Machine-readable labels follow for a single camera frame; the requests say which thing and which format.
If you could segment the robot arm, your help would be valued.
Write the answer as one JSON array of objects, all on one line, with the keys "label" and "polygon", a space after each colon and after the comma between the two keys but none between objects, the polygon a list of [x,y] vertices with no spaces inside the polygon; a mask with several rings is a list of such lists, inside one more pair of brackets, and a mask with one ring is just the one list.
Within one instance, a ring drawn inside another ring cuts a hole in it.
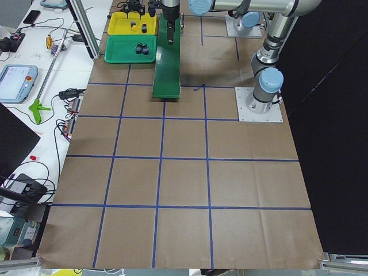
[{"label": "robot arm", "polygon": [[[163,17],[167,20],[168,30],[174,30],[174,21],[179,18],[179,1],[148,1],[148,14],[153,17],[157,9],[161,9]],[[203,15],[207,12],[222,12],[214,8],[215,1],[188,1],[190,10],[196,15]],[[130,12],[139,13],[140,17],[145,15],[145,5],[141,1],[121,1],[117,4],[120,12],[128,17]],[[246,1],[243,1],[235,10],[229,10],[228,15],[235,19],[236,28],[253,28],[259,24],[260,12],[247,11]]]},{"label": "robot arm", "polygon": [[274,68],[288,33],[298,17],[315,10],[320,1],[189,1],[193,14],[202,16],[208,12],[225,10],[234,20],[251,12],[272,13],[271,24],[267,27],[262,47],[254,53],[251,68],[254,78],[267,68]]}]

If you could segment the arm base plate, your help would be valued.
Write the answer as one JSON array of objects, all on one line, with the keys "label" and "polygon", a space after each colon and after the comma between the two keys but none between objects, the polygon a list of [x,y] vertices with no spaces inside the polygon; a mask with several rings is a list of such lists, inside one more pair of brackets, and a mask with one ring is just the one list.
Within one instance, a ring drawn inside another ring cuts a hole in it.
[{"label": "arm base plate", "polygon": [[283,123],[278,97],[268,103],[257,101],[253,87],[235,87],[236,105],[239,122]]},{"label": "arm base plate", "polygon": [[225,16],[228,37],[242,37],[249,39],[260,39],[260,12],[251,11],[239,18]]}]

